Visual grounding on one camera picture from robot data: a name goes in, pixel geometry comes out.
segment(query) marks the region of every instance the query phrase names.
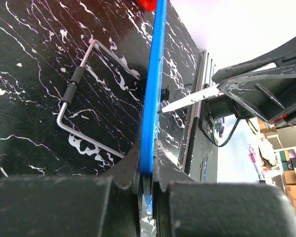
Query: black foam grip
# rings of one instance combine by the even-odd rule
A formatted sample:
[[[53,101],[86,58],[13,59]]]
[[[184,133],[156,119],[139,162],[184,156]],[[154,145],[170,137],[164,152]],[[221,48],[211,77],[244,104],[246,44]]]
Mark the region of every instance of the black foam grip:
[[[77,90],[77,86],[74,83],[70,83],[63,97],[63,102],[66,101],[68,102],[68,104],[70,104],[71,101],[73,100],[76,90]]]
[[[81,67],[81,66],[78,66],[76,67],[75,71],[74,71],[74,74],[73,76],[71,77],[71,81],[70,82],[76,82],[76,84],[78,85],[80,80],[81,80],[81,77],[82,77],[82,74],[84,72],[84,68]]]

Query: clamp jaw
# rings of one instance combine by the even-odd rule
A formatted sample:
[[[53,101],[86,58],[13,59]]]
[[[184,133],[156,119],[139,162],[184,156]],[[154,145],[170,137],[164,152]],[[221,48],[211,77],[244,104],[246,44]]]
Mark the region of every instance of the clamp jaw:
[[[97,177],[16,176],[0,180],[0,236],[140,236],[139,142]],[[268,185],[203,184],[156,141],[153,211],[159,237],[296,237],[293,208]]]
[[[276,67],[257,71],[270,63]],[[263,121],[278,127],[296,121],[296,37],[258,58],[221,69],[212,79]]]

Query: metal rod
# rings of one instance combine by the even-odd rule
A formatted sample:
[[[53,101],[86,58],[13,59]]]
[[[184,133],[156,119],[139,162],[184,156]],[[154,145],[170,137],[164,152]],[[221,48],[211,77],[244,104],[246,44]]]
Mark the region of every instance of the metal rod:
[[[99,148],[104,149],[104,150],[108,151],[109,153],[111,153],[111,154],[113,154],[113,155],[115,155],[117,157],[124,158],[124,155],[123,154],[121,154],[121,153],[113,150],[112,148],[109,148],[109,147],[103,145],[102,143],[97,142],[96,140],[94,140],[94,139],[92,139],[92,138],[84,135],[81,132],[78,132],[78,131],[72,129],[71,127],[68,127],[67,125],[64,125],[62,123],[62,119],[63,119],[64,113],[66,111],[67,105],[68,105],[67,102],[64,102],[63,103],[63,105],[61,106],[61,109],[59,111],[59,115],[57,116],[57,120],[56,120],[57,121],[57,125],[61,129],[65,130],[65,131],[73,134],[74,136],[77,136],[77,137],[79,137],[79,138],[81,138],[81,139],[83,139],[83,140],[85,140],[85,141],[87,141],[89,143],[92,143],[92,144],[98,146]]]
[[[127,71],[130,75],[132,75],[136,80],[140,80],[139,77],[132,72],[119,58],[117,58],[111,51],[108,50],[101,42],[97,39],[93,40],[101,49],[103,49],[109,56],[111,56],[119,65],[121,65],[125,71]]]
[[[86,53],[85,53],[85,55],[84,55],[84,57],[83,57],[81,63],[80,63],[80,66],[81,66],[81,67],[84,67],[85,62],[87,61],[87,59],[88,59],[88,57],[89,57],[89,55],[90,55],[90,53],[91,53],[91,51],[92,51],[92,48],[93,48],[93,46],[94,46],[95,41],[97,41],[97,40],[94,39],[94,40],[92,40],[92,42],[90,43],[90,45],[89,45],[89,47],[88,47],[88,49],[87,49],[87,51],[86,51]]]

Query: white wall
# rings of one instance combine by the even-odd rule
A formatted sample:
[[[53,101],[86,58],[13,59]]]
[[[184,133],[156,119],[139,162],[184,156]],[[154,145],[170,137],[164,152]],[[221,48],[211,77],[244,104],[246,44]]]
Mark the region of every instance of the white wall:
[[[264,54],[296,36],[296,0],[171,0],[218,68]]]

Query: blue saw blade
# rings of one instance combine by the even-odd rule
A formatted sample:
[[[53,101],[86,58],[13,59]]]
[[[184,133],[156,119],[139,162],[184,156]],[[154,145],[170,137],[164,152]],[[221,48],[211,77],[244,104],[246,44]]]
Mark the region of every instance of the blue saw blade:
[[[154,140],[158,135],[159,115],[157,111],[160,105],[162,84],[166,16],[167,0],[158,0],[153,26],[140,144],[140,173],[146,176],[152,175]]]

